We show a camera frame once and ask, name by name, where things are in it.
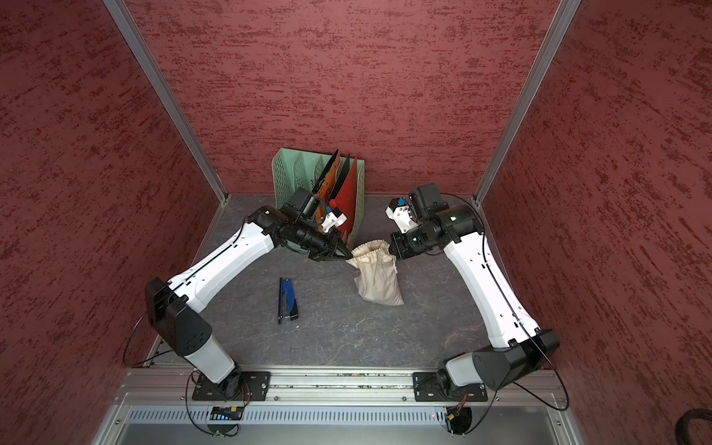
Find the beige cloth soil bag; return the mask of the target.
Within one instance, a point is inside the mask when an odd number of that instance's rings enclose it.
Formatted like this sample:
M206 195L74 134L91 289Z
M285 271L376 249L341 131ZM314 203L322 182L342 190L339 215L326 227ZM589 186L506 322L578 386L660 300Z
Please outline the beige cloth soil bag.
M390 244L385 240L363 243L352 251L352 258L347 263L360 272L354 282L364 300L386 306L404 306L396 257L389 248Z

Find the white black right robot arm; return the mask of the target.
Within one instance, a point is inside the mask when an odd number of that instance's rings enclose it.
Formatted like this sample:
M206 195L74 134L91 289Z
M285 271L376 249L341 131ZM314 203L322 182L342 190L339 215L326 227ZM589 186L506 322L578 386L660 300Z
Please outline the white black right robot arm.
M386 214L398 226L389 252L406 260L439 248L463 278L487 330L488 346L441 365L443 387L482 384L501 389L549 363L549 355L559 347L558 336L540 328L506 283L485 228L470 206L437 202L424 207L395 198Z

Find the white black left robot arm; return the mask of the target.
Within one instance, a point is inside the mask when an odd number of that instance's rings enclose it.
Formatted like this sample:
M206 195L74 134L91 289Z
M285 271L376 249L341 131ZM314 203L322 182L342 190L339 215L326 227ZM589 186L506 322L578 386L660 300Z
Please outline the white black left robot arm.
M203 260L166 282L156 278L146 286L151 327L228 398L240 385L241 370L200 313L254 261L289 242L307 250L313 261L352 258L336 228L325 233L294 207L263 206Z

